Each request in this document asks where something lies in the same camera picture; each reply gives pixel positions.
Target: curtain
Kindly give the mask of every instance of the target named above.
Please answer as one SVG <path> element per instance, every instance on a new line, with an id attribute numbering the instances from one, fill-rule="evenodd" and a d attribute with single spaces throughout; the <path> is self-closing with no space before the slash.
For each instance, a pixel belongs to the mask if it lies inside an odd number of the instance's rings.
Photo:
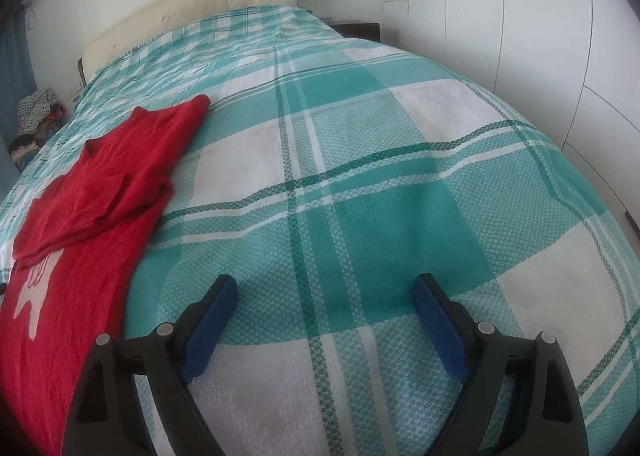
<path id="1" fill-rule="evenodd" d="M 36 90 L 22 7 L 0 35 L 0 201 L 18 178 L 7 146 L 17 137 L 18 101 Z"/>

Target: dark wooden nightstand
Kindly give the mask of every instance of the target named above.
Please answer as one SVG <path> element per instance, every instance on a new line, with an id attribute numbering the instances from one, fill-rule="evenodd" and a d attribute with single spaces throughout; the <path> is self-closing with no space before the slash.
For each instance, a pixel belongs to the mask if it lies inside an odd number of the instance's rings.
<path id="1" fill-rule="evenodd" d="M 327 24 L 347 39 L 380 42 L 380 24 L 377 22 L 329 21 Z"/>

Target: teal and white plaid blanket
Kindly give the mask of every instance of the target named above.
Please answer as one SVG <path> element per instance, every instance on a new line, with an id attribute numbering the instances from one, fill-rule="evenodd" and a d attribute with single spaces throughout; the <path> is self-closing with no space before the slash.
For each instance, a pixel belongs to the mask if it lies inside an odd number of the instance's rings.
<path id="1" fill-rule="evenodd" d="M 175 168 L 125 325 L 145 335 L 218 274 L 238 281 L 238 310 L 191 385 L 228 454 L 423 454 L 460 390 L 409 300 L 426 271 L 505 334 L 553 332 L 591 454 L 612 447 L 639 408 L 640 264 L 593 189 L 492 93 L 297 8 L 220 14 L 100 70 L 0 207 L 2 278 L 31 200 L 85 140 L 136 105 L 200 93 L 212 105 Z"/>

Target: white graphic on sweater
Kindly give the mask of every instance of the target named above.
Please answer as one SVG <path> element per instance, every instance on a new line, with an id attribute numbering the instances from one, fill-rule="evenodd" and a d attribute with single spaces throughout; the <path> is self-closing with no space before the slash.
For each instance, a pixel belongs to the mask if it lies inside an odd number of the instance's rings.
<path id="1" fill-rule="evenodd" d="M 31 266 L 27 280 L 22 285 L 20 295 L 18 295 L 18 304 L 15 306 L 14 319 L 18 316 L 24 305 L 31 303 L 31 311 L 29 315 L 29 338 L 34 340 L 38 331 L 38 321 L 40 320 L 40 311 L 44 304 L 49 289 L 49 279 L 51 273 L 56 267 L 62 252 L 65 249 L 54 251 L 47 257 L 42 259 L 38 264 Z"/>

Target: headboard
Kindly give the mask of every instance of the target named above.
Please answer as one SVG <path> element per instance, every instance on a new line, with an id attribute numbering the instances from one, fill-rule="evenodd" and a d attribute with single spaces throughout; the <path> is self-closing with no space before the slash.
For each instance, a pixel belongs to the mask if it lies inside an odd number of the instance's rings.
<path id="1" fill-rule="evenodd" d="M 295 6 L 296 0 L 158 0 L 98 36 L 78 60 L 85 86 L 95 71 L 133 47 L 180 26 L 249 6 Z"/>

